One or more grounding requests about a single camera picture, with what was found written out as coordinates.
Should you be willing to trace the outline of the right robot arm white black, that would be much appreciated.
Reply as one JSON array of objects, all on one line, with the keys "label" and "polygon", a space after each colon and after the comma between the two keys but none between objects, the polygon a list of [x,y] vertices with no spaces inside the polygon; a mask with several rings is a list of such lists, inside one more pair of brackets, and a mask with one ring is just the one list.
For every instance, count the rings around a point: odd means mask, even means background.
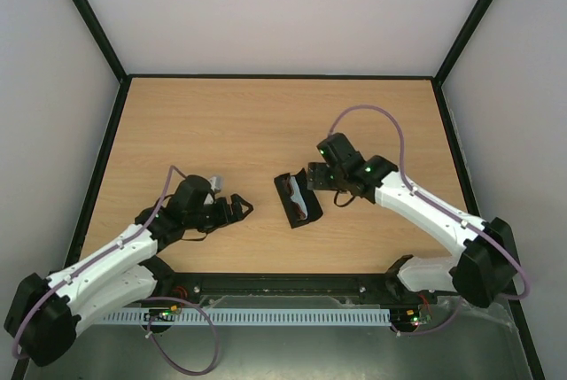
[{"label": "right robot arm white black", "polygon": [[308,166],[310,190],[348,193],[389,209],[448,251],[445,258],[408,256],[401,261],[386,280],[392,299],[403,302],[418,291],[447,291],[487,308],[509,286],[517,268],[505,248],[513,237],[507,222],[458,210],[410,181],[390,160],[363,158],[342,133],[328,136],[317,149],[323,161]]}]

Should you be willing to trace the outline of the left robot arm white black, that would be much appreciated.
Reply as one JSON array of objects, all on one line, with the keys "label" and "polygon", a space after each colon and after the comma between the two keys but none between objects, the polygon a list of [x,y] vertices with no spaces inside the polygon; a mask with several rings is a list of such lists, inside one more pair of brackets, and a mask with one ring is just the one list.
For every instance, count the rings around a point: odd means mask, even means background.
[{"label": "left robot arm white black", "polygon": [[124,306],[167,292],[174,271],[159,252],[188,230],[206,238],[253,210],[238,194],[220,196],[221,178],[188,175],[163,191],[112,241],[45,277],[32,273],[15,291],[4,321],[15,359],[42,367],[65,354],[94,322]]}]

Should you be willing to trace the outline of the black sunglasses case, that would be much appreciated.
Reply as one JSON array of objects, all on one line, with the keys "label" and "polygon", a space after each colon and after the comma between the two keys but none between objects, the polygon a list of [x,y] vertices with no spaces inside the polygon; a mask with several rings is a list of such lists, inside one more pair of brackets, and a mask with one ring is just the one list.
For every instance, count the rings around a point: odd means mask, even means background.
[{"label": "black sunglasses case", "polygon": [[307,188],[307,171],[280,174],[274,179],[277,194],[292,229],[318,221],[323,210],[315,193]]}]

